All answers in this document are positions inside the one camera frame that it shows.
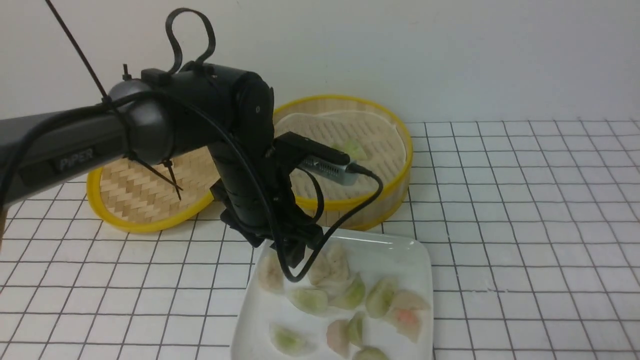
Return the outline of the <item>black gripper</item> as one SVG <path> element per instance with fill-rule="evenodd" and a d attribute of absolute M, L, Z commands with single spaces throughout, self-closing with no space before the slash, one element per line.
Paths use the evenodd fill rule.
<path fill-rule="evenodd" d="M 322 248 L 322 226 L 297 205 L 290 176 L 277 164 L 275 155 L 252 159 L 252 176 L 232 150 L 211 150 L 210 154 L 220 175 L 210 190 L 225 206 L 221 219 L 252 247 L 272 240 L 272 249 L 282 250 L 290 268 L 300 264 L 307 250 Z M 263 192 L 254 177 L 263 184 Z"/>

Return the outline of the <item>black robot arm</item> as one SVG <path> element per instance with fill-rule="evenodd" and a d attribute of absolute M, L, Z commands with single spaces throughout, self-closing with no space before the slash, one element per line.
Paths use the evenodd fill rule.
<path fill-rule="evenodd" d="M 290 174 L 307 157 L 301 136 L 275 136 L 274 90 L 246 70 L 191 61 L 142 71 L 100 104 L 1 122 L 1 208 L 119 158 L 147 166 L 207 148 L 220 178 L 222 221 L 264 240 L 295 268 L 326 236 L 295 201 Z"/>

